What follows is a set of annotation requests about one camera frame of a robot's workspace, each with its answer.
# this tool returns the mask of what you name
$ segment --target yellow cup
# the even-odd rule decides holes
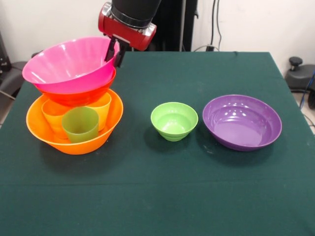
[[[49,99],[41,107],[41,110],[51,129],[60,139],[68,138],[66,132],[63,130],[62,119],[63,115],[71,109],[71,107],[60,105]]]
[[[105,128],[108,110],[110,103],[112,101],[112,97],[109,93],[104,94],[98,101],[87,105],[87,107],[92,108],[98,114],[98,130],[101,131]]]

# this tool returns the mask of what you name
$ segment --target plastic bowl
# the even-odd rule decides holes
[[[58,93],[50,93],[50,92],[42,91],[40,89],[38,90],[41,91],[44,95],[48,96],[54,102],[57,102],[64,106],[70,106],[70,107],[85,106],[90,103],[94,103],[98,101],[108,91],[108,89],[114,82],[115,76],[116,76],[116,70],[114,70],[112,79],[109,82],[107,82],[106,85],[100,88],[97,88],[95,90],[91,90],[91,91],[83,92],[83,93],[58,94]]]
[[[198,114],[190,106],[179,102],[167,102],[155,107],[151,122],[159,134],[168,141],[179,141],[197,125]]]
[[[281,134],[279,115],[266,103],[244,95],[213,99],[203,110],[203,121],[224,146],[252,151],[273,143]]]
[[[41,112],[42,104],[48,99],[42,95],[36,99],[26,115],[26,124],[29,131],[39,140],[53,146],[61,152],[73,155],[80,155],[92,152],[101,147],[123,115],[123,102],[119,96],[112,90],[108,90],[112,97],[109,115],[106,121],[106,127],[98,133],[98,137],[82,143],[70,143],[69,139],[59,139],[50,128],[44,115]]]
[[[108,37],[85,37],[45,49],[23,68],[25,80],[40,90],[81,93],[100,88],[111,78],[114,58],[104,61],[110,42]],[[119,52],[115,44],[115,55]]]

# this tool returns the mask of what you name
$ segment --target white wall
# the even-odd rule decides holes
[[[193,49],[210,43],[212,4],[198,2]],[[315,63],[314,9],[314,0],[220,0],[221,50],[268,51],[283,74],[290,56]]]
[[[101,35],[97,18],[106,1],[0,0],[0,30],[11,60],[28,60],[69,39]],[[210,42],[212,3],[199,0],[193,49]],[[315,0],[220,0],[221,50],[269,51],[281,72],[292,55],[315,63],[314,9]]]
[[[0,30],[11,61],[54,44],[98,31],[98,15],[109,0],[0,0]]]

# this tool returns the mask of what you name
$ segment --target green cup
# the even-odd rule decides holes
[[[198,114],[184,103],[167,102],[152,111],[151,122],[163,138],[175,142],[186,137],[196,127]]]
[[[72,143],[81,143],[98,136],[98,114],[89,107],[68,111],[62,120],[63,129]]]

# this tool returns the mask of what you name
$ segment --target purple bowl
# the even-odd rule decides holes
[[[213,99],[203,109],[203,121],[219,143],[237,151],[252,151],[281,134],[279,115],[266,103],[243,95]]]

